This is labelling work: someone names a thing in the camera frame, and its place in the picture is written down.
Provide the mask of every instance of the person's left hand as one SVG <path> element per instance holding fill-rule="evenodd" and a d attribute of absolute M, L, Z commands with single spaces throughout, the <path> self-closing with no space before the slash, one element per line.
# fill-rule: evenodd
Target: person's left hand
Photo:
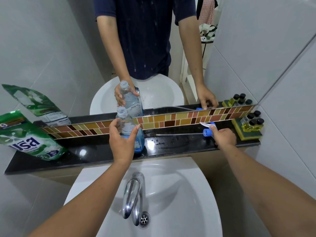
<path fill-rule="evenodd" d="M 215 95 L 204 84 L 196 85 L 196 91 L 204 110 L 207 109 L 207 101 L 212 103 L 213 108 L 218 107 L 218 101 L 216 100 Z"/>
<path fill-rule="evenodd" d="M 128 139 L 120 136 L 117 130 L 118 127 L 119 118 L 116 118 L 110 124 L 109 143 L 113 153 L 114 163 L 119 163 L 128 168 L 134 156 L 135 139 L 140 125 L 134 127 Z"/>

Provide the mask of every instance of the shirt sleeve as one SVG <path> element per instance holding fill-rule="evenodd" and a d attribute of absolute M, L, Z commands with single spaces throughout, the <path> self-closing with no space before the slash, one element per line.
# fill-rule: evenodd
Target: shirt sleeve
<path fill-rule="evenodd" d="M 179 21 L 183 20 L 184 18 L 197 15 L 195 0 L 173 0 L 172 9 L 176 17 L 176 25 L 178 25 Z"/>
<path fill-rule="evenodd" d="M 95 17 L 116 17 L 115 0 L 93 0 L 93 5 Z"/>

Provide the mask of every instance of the chrome faucet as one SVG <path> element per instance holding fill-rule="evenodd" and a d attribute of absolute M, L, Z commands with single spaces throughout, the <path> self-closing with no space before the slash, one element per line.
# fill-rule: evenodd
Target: chrome faucet
<path fill-rule="evenodd" d="M 145 193 L 145 177 L 141 172 L 134 172 L 125 187 L 122 215 L 127 219 L 132 214 L 135 226 L 140 223 L 143 213 L 143 195 Z"/>

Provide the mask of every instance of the person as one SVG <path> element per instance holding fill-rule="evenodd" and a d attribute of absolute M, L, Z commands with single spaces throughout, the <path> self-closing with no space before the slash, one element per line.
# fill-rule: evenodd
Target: person
<path fill-rule="evenodd" d="M 126 80 L 134 95 L 135 79 L 160 73 L 168 76 L 172 10 L 185 56 L 202 108 L 217 107 L 215 95 L 203 80 L 202 48 L 195 0 L 93 0 L 101 39 L 120 81 Z M 115 87 L 118 106 L 125 102 Z"/>
<path fill-rule="evenodd" d="M 96 236 L 117 189 L 132 162 L 139 125 L 128 139 L 117 131 L 118 119 L 110 124 L 112 165 L 89 187 L 69 201 L 29 237 Z M 281 175 L 240 151 L 230 129 L 211 126 L 219 149 L 248 195 L 252 206 L 274 237 L 316 236 L 316 200 Z"/>

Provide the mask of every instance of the sink basin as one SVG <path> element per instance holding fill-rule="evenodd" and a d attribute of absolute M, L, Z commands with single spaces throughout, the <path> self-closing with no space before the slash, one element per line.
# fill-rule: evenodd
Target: sink basin
<path fill-rule="evenodd" d="M 109 166 L 84 168 L 65 204 L 88 187 Z M 132 173 L 145 176 L 143 211 L 150 215 L 146 228 L 122 217 L 123 193 Z M 222 237 L 222 225 L 212 190 L 191 157 L 134 162 L 115 195 L 97 236 Z"/>
<path fill-rule="evenodd" d="M 140 98 L 144 109 L 184 105 L 184 97 L 180 87 L 165 75 L 156 74 L 146 80 L 137 80 L 132 77 L 131 79 L 140 90 Z M 117 111 L 114 88 L 119 83 L 119 77 L 117 76 L 98 90 L 90 105 L 90 115 Z"/>

